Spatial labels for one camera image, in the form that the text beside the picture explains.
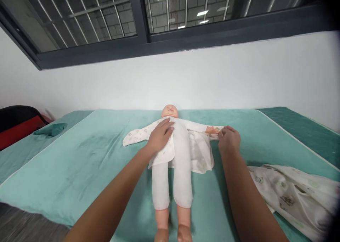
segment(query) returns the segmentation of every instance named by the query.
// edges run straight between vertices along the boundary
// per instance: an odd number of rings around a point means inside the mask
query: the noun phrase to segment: gray floor
[[[0,242],[60,242],[68,231],[42,215],[0,203]]]

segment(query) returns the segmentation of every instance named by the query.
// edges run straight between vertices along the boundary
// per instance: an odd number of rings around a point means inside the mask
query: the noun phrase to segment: white wall
[[[335,32],[38,71],[0,30],[0,108],[55,118],[83,109],[287,106],[340,130]]]

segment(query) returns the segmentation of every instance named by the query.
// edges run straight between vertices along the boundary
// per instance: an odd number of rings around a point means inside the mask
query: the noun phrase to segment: infant mannequin
[[[173,105],[164,107],[162,118],[170,117],[175,122],[173,139],[175,145],[175,174],[174,174],[174,199],[177,204],[178,215],[178,241],[191,242],[191,158],[189,149],[188,130],[206,132],[210,134],[219,131],[213,126],[194,123],[179,119],[177,108]],[[169,239],[169,181],[168,163],[156,164],[152,167],[152,194],[157,222],[155,242],[168,241]]]

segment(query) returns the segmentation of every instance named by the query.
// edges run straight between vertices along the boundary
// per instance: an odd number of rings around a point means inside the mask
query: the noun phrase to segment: doll head
[[[174,105],[166,105],[163,108],[161,117],[165,117],[165,116],[172,116],[174,118],[178,118],[178,111],[177,108]]]

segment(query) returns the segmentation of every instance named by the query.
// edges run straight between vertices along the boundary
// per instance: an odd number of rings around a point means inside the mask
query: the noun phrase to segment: bed
[[[288,108],[180,113],[184,119],[200,123],[235,126],[241,133],[241,153],[248,165],[291,165],[331,179],[339,177],[339,135]],[[63,116],[53,122],[68,124],[61,134],[55,137],[29,135],[0,152],[0,201],[71,227],[145,144],[141,142],[125,148],[121,145],[124,136],[132,129],[150,124],[157,116],[156,111],[140,111],[139,115],[134,111],[75,111]],[[92,135],[95,130],[101,133],[100,137]],[[267,145],[258,147],[267,141]],[[204,175],[193,173],[193,239],[237,241],[217,142],[212,142],[211,146],[215,159],[213,171]],[[176,227],[173,200],[170,207]],[[274,215],[290,240],[307,240],[278,214]],[[152,241],[156,229],[151,171],[145,170],[112,241]],[[170,241],[176,241],[176,229],[170,231]]]

